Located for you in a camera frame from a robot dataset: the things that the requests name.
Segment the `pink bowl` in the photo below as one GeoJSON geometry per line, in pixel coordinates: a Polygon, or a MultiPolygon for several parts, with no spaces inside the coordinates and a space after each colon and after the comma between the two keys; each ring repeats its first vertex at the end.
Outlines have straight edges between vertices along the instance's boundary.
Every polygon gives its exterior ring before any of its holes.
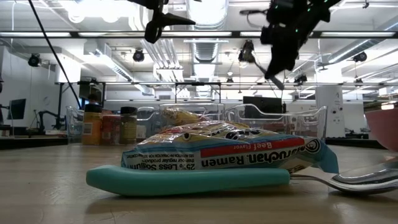
{"type": "Polygon", "coordinates": [[[398,152],[398,108],[366,113],[372,134],[387,149],[398,152]]]}

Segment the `jar lid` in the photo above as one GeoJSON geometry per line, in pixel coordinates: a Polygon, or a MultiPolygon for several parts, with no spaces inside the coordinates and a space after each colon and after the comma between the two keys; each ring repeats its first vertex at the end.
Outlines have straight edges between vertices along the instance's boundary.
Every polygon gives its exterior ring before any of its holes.
{"type": "Polygon", "coordinates": [[[102,107],[100,105],[87,104],[85,105],[85,112],[101,113],[102,107]]]}
{"type": "Polygon", "coordinates": [[[137,108],[132,106],[123,106],[120,108],[120,114],[136,114],[137,108]]]}

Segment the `metal spoon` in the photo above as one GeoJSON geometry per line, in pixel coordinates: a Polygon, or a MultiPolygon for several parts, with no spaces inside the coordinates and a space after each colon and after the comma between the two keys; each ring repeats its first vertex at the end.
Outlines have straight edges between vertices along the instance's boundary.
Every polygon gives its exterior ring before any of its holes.
{"type": "Polygon", "coordinates": [[[380,194],[398,189],[398,161],[353,169],[326,181],[309,175],[291,174],[291,180],[315,180],[352,194],[380,194]]]}

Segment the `table surface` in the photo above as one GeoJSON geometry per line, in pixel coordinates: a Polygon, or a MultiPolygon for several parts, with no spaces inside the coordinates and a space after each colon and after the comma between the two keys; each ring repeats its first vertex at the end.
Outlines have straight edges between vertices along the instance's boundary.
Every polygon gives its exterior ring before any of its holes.
{"type": "MultiPolygon", "coordinates": [[[[330,146],[340,170],[380,163],[387,150],[330,146]]],[[[173,197],[126,198],[85,183],[119,165],[125,147],[52,146],[0,151],[0,223],[398,223],[398,191],[349,197],[321,183],[173,197]]],[[[301,174],[329,175],[305,169],[301,174]]]]}

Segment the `teal spoon handle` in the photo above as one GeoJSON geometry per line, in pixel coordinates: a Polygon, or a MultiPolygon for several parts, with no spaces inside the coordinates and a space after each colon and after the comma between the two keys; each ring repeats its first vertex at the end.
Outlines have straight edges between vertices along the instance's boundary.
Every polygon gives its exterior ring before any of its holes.
{"type": "Polygon", "coordinates": [[[126,196],[191,194],[216,190],[289,184],[284,169],[247,168],[154,171],[100,166],[87,171],[92,187],[126,196]]]}

